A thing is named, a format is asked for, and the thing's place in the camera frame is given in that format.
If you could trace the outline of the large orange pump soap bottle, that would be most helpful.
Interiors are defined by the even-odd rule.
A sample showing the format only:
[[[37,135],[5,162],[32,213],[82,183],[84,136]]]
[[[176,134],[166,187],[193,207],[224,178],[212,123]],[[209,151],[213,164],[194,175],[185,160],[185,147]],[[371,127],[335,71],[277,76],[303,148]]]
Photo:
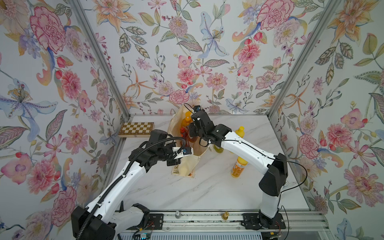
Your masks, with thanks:
[[[192,112],[186,112],[185,117],[182,120],[181,127],[186,128],[193,120],[191,118]]]

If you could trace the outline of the cream canvas shopping bag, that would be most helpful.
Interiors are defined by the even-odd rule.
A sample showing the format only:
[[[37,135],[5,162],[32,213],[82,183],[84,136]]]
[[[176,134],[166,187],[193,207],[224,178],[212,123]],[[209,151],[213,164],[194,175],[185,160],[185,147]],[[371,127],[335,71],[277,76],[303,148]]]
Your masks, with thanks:
[[[205,141],[200,137],[192,137],[192,131],[189,130],[190,124],[193,123],[192,113],[193,109],[190,107],[180,107],[168,127],[168,134],[182,138],[176,141],[176,146],[181,148],[181,158],[173,167],[172,175],[186,178],[195,177],[196,167],[208,150]]]

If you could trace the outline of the red Fairy dish soap bottle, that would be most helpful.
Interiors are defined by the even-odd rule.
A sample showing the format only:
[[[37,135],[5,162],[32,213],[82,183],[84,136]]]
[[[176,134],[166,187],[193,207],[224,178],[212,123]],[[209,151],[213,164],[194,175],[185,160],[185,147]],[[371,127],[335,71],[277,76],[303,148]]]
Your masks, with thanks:
[[[187,129],[187,127],[181,127],[180,128],[180,135],[181,135],[181,137],[183,138],[183,139],[187,139],[187,137],[188,137],[188,129]]]

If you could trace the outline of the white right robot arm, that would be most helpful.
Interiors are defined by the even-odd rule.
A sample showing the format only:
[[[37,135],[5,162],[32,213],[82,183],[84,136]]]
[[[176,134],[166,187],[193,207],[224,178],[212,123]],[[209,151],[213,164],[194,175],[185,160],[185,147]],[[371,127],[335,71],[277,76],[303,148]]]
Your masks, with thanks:
[[[263,191],[260,215],[273,219],[278,214],[280,194],[288,177],[287,157],[283,154],[274,155],[254,146],[223,124],[215,125],[200,106],[194,107],[191,118],[191,137],[199,137],[209,145],[236,154],[264,175],[259,182]]]

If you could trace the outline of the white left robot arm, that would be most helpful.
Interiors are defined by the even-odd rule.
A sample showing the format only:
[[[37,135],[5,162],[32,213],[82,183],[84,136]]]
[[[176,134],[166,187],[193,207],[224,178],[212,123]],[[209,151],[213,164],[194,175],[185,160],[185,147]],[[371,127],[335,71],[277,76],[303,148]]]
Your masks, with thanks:
[[[85,208],[76,207],[71,214],[73,236],[77,240],[113,240],[130,228],[139,231],[147,226],[150,210],[141,204],[117,212],[130,188],[157,162],[178,164],[186,150],[186,140],[165,131],[153,130],[150,138],[134,149],[119,175]]]

